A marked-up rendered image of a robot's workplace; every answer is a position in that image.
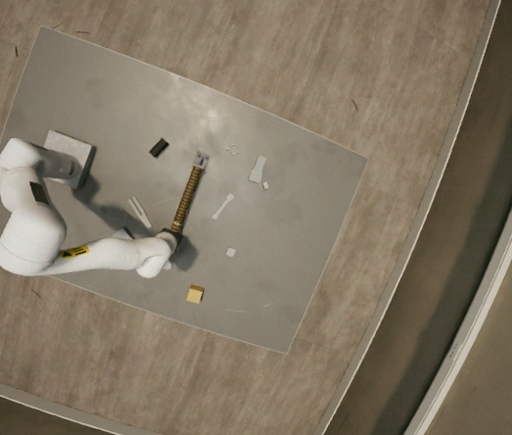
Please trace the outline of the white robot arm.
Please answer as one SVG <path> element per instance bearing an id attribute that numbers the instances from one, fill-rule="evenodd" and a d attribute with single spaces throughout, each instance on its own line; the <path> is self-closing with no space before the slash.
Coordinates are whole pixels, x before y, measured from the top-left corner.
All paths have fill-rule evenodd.
<path id="1" fill-rule="evenodd" d="M 108 237 L 60 250 L 67 225 L 52 203 L 43 177 L 73 179 L 79 170 L 75 156 L 19 138 L 8 142 L 0 155 L 0 196 L 12 215 L 0 238 L 0 266 L 27 276 L 100 268 L 136 269 L 146 278 L 159 275 L 173 252 L 173 244 L 165 236 Z"/>

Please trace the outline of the tan cardboard box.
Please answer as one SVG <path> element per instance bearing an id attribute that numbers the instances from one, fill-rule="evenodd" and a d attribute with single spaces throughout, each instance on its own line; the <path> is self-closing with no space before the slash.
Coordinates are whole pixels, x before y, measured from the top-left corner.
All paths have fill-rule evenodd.
<path id="1" fill-rule="evenodd" d="M 203 287 L 191 284 L 187 301 L 200 304 Z"/>

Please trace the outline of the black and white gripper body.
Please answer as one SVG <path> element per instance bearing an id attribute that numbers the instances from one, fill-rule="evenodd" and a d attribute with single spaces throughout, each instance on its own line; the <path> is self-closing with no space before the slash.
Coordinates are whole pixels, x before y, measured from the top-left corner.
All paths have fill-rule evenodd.
<path id="1" fill-rule="evenodd" d="M 168 239 L 171 240 L 171 242 L 173 244 L 173 252 L 172 252 L 172 254 L 176 251 L 177 246 L 180 245 L 180 241 L 182 239 L 182 234 L 180 234 L 178 232 L 175 232 L 175 231 L 172 231 L 172 230 L 169 230 L 167 228 L 162 229 L 161 232 L 159 232 L 155 237 L 158 237 L 158 236 L 165 236 L 165 237 L 167 237 Z M 170 270 L 171 267 L 172 267 L 172 263 L 170 262 L 170 260 L 167 260 L 167 262 L 165 263 L 163 269 Z"/>

